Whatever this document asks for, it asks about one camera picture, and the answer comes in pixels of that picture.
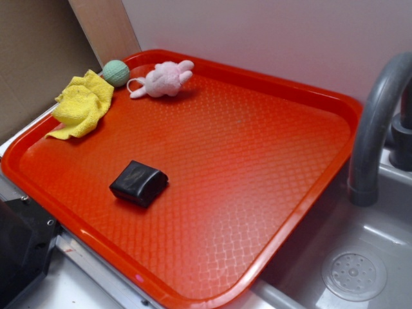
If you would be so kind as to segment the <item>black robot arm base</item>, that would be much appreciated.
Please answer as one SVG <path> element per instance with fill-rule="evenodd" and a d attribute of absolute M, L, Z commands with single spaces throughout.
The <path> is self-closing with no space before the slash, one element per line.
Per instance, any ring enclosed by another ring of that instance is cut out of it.
<path fill-rule="evenodd" d="M 34 200 L 1 202 L 1 308 L 9 308 L 48 274 L 60 225 Z"/>

